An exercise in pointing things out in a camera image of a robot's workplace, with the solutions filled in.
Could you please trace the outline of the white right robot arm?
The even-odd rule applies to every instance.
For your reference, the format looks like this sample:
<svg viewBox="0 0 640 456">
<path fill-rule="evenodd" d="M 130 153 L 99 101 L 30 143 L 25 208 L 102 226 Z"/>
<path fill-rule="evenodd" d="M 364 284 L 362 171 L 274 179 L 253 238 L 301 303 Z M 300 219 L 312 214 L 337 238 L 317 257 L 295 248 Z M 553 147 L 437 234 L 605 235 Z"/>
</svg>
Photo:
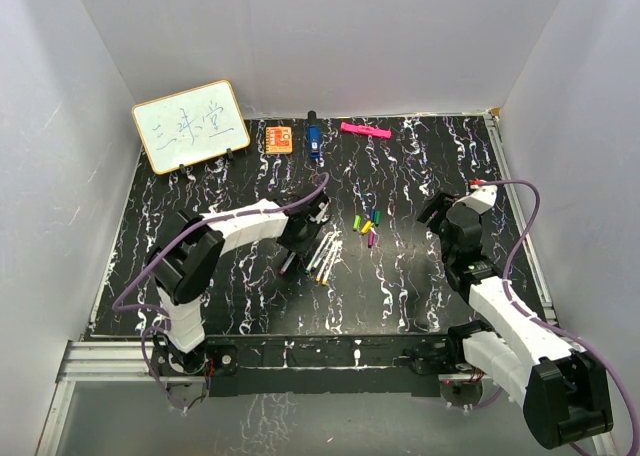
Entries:
<svg viewBox="0 0 640 456">
<path fill-rule="evenodd" d="M 463 197 L 439 191 L 418 216 L 439 238 L 449 286 L 484 318 L 449 329 L 447 364 L 489 375 L 546 449 L 606 433 L 614 421 L 603 364 L 537 324 L 535 312 L 506 294 L 496 264 L 483 253 L 482 216 L 496 198 L 493 185 Z"/>
</svg>

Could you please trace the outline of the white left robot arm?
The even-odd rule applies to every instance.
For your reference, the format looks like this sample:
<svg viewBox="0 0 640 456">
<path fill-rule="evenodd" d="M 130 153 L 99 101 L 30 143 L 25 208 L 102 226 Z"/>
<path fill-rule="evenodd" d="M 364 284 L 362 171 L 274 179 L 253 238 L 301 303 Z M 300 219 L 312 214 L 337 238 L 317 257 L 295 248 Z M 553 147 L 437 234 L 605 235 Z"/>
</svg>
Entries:
<svg viewBox="0 0 640 456">
<path fill-rule="evenodd" d="M 151 270 L 160 307 L 168 313 L 171 361 L 194 375 L 206 363 L 200 298 L 211 284 L 221 256 L 242 246 L 274 239 L 288 251 L 306 255 L 329 218 L 329 197 L 320 193 L 302 205 L 262 199 L 236 211 L 194 215 L 180 211 L 169 221 L 149 258 L 197 223 L 209 222 L 184 237 Z"/>
</svg>

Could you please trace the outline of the green white pen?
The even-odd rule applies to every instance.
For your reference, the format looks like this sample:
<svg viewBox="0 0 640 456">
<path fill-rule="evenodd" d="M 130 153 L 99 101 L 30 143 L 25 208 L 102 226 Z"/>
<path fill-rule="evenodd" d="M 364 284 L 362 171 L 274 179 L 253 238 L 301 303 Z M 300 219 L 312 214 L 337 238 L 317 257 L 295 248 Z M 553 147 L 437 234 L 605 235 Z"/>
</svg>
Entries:
<svg viewBox="0 0 640 456">
<path fill-rule="evenodd" d="M 322 251 L 324 250 L 327 242 L 329 241 L 330 237 L 333 235 L 333 232 L 328 232 L 324 235 L 324 237 L 322 238 L 320 244 L 318 245 L 317 249 L 315 250 L 313 256 L 311 257 L 309 263 L 307 264 L 306 268 L 305 268 L 305 273 L 309 274 L 312 271 L 312 268 L 314 267 L 314 264 L 316 263 L 316 260 L 319 258 L 320 254 L 322 253 Z"/>
</svg>

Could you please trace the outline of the purple white pen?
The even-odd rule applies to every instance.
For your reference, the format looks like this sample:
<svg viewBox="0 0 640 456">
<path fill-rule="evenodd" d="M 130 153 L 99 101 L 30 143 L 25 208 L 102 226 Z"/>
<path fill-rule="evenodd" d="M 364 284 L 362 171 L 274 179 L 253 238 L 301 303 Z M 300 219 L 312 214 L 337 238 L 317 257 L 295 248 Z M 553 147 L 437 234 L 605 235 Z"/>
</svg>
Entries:
<svg viewBox="0 0 640 456">
<path fill-rule="evenodd" d="M 286 273 L 286 271 L 288 270 L 288 268 L 291 266 L 292 262 L 294 261 L 295 257 L 296 257 L 296 254 L 293 253 L 293 252 L 288 254 L 285 262 L 283 263 L 283 265 L 281 266 L 281 268 L 279 270 L 279 273 L 281 275 Z"/>
</svg>

